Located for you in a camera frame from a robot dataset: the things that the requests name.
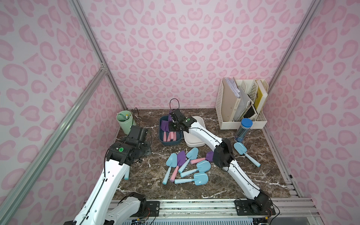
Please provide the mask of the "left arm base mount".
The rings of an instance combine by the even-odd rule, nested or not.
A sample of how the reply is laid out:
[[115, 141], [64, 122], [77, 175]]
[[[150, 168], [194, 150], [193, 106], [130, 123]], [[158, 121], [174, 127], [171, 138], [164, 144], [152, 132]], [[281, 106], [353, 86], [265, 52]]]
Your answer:
[[132, 210], [131, 217], [147, 217], [147, 216], [158, 216], [160, 201], [148, 201], [146, 197], [137, 192], [131, 192], [129, 195], [123, 197], [119, 202], [118, 206], [125, 206], [125, 202], [128, 202], [129, 198], [135, 198], [140, 202], [138, 209]]

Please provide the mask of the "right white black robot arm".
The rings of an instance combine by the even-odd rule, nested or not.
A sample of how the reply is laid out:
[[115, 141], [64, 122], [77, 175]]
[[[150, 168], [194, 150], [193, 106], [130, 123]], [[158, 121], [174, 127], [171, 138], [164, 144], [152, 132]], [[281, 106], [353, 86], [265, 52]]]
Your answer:
[[230, 176], [240, 186], [245, 194], [251, 211], [259, 215], [260, 212], [273, 207], [273, 202], [241, 169], [233, 155], [231, 142], [227, 138], [220, 138], [204, 128], [194, 117], [186, 117], [180, 109], [170, 111], [172, 125], [175, 131], [183, 131], [194, 135], [203, 141], [213, 151], [213, 162]]

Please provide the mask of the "purple square shovel pink handle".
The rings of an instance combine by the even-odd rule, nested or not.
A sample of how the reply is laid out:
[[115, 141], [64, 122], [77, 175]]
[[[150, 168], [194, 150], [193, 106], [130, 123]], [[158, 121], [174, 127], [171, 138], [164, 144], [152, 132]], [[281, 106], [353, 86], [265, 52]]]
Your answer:
[[160, 128], [163, 131], [163, 142], [168, 142], [168, 133], [170, 132], [169, 121], [162, 120]]

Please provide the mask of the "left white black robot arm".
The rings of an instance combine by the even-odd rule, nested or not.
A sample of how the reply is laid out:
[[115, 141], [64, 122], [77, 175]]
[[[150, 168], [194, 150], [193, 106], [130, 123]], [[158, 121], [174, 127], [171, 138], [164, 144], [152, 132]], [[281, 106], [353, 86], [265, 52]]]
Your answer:
[[110, 210], [109, 206], [121, 180], [131, 165], [151, 153], [146, 140], [148, 129], [133, 125], [129, 134], [112, 144], [104, 159], [104, 169], [85, 205], [67, 225], [121, 225], [134, 215], [146, 213], [144, 195], [132, 192]]

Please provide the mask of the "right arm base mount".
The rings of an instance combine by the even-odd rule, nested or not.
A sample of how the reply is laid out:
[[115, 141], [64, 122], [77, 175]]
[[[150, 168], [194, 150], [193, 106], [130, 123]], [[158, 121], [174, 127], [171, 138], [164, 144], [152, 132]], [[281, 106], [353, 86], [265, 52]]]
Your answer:
[[255, 200], [236, 199], [234, 201], [236, 213], [238, 216], [275, 216], [275, 207], [267, 196], [259, 196]]

